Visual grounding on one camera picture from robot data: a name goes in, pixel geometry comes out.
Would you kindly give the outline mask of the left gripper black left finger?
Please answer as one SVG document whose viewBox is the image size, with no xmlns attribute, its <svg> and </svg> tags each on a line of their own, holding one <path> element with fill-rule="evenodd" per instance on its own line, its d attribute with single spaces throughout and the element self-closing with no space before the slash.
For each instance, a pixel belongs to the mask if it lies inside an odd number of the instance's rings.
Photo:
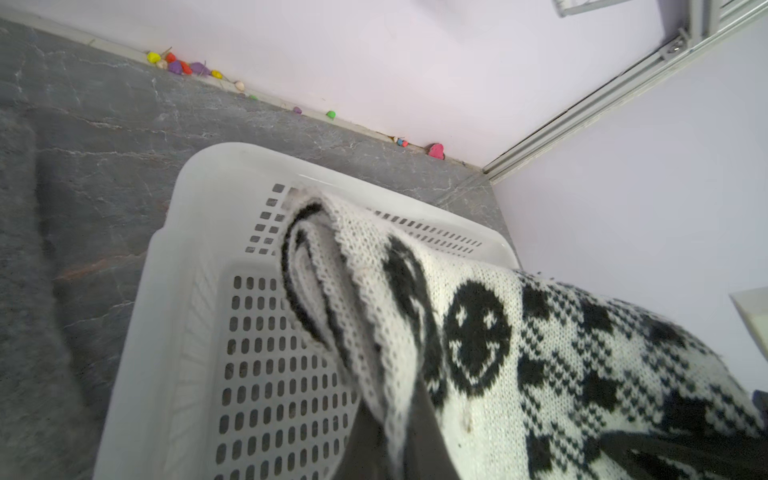
<svg viewBox="0 0 768 480">
<path fill-rule="evenodd" d="M 401 473 L 386 454 L 384 433 L 365 404 L 360 404 L 335 479 L 457 479 L 439 430 L 426 385 L 418 383 L 412 399 Z"/>
</svg>

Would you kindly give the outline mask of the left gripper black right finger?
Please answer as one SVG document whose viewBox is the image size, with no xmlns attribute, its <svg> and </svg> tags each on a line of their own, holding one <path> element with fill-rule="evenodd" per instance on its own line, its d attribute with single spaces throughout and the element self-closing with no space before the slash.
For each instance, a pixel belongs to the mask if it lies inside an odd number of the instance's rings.
<svg viewBox="0 0 768 480">
<path fill-rule="evenodd" d="M 655 479 L 643 456 L 667 459 L 727 479 L 765 479 L 767 441 L 749 437 L 655 437 L 610 432 L 599 440 L 601 450 L 634 479 Z"/>
</svg>

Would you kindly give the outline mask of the white plastic perforated basket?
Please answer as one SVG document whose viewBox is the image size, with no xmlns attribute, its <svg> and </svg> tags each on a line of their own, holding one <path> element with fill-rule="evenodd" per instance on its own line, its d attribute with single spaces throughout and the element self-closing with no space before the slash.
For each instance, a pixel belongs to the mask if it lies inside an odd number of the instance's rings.
<svg viewBox="0 0 768 480">
<path fill-rule="evenodd" d="M 449 255 L 514 268 L 497 232 L 260 146 L 182 168 L 152 237 L 98 451 L 98 479 L 327 479 L 359 396 L 292 327 L 287 202 L 333 193 Z"/>
</svg>

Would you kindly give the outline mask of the white black smiley scarf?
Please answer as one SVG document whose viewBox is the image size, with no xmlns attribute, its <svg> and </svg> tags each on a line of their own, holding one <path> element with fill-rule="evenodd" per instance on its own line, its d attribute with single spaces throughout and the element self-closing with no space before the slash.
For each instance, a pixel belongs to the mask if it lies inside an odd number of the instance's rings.
<svg viewBox="0 0 768 480">
<path fill-rule="evenodd" d="M 767 437 L 722 359 L 640 306 L 438 251 L 328 194 L 298 193 L 286 220 L 297 326 L 382 427 L 396 475 L 419 388 L 464 479 L 624 479 L 613 432 Z"/>
</svg>

